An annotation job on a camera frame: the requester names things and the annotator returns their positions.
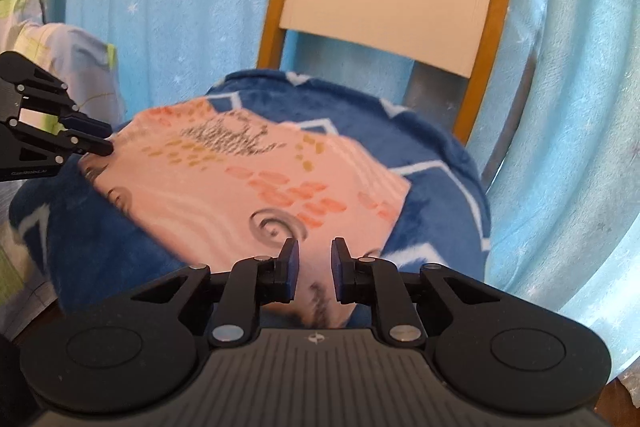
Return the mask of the light blue starred curtain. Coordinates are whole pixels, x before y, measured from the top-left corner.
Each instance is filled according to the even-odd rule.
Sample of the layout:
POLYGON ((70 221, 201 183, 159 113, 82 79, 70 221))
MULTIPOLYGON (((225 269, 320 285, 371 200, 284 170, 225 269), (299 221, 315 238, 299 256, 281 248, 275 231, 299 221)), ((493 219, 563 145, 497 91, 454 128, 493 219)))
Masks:
MULTIPOLYGON (((194 98, 255 64, 268 0, 51 0, 111 43, 126 114, 194 98)), ((639 361, 639 0, 510 0, 469 150, 487 167, 488 279, 594 329, 621 374, 639 361)))

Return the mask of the pink patterned garment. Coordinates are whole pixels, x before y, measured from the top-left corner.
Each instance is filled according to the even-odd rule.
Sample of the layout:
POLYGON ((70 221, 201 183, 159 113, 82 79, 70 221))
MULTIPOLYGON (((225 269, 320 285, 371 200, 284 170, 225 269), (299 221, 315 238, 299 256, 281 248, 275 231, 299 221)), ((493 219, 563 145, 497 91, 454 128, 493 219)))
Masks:
POLYGON ((333 239, 356 257, 378 255, 410 188, 354 140, 207 98, 145 110, 112 142, 111 155, 81 159, 82 173, 181 260, 226 272, 295 239, 295 296, 278 312, 311 327, 352 315, 335 296, 333 239))

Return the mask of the dark blue fleece cushion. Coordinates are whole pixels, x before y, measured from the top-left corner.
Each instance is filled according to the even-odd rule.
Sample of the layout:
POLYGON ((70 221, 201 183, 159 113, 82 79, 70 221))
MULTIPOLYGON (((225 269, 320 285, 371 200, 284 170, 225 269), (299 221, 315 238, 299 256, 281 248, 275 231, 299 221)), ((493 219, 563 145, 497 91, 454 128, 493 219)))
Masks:
MULTIPOLYGON (((360 257, 381 257, 410 272, 436 262, 483 276, 489 205, 472 157, 449 133, 382 98, 292 72, 235 72, 201 98, 219 110, 244 108, 278 124, 344 136, 406 179, 409 193, 390 238, 378 255, 360 257)), ((196 265, 171 254, 96 191, 81 159, 53 178, 25 182, 9 207, 14 242, 52 284, 63 311, 196 265)), ((307 326, 278 306, 267 307, 269 324, 307 326)), ((364 312, 346 306, 352 315, 344 325, 362 324, 364 312)))

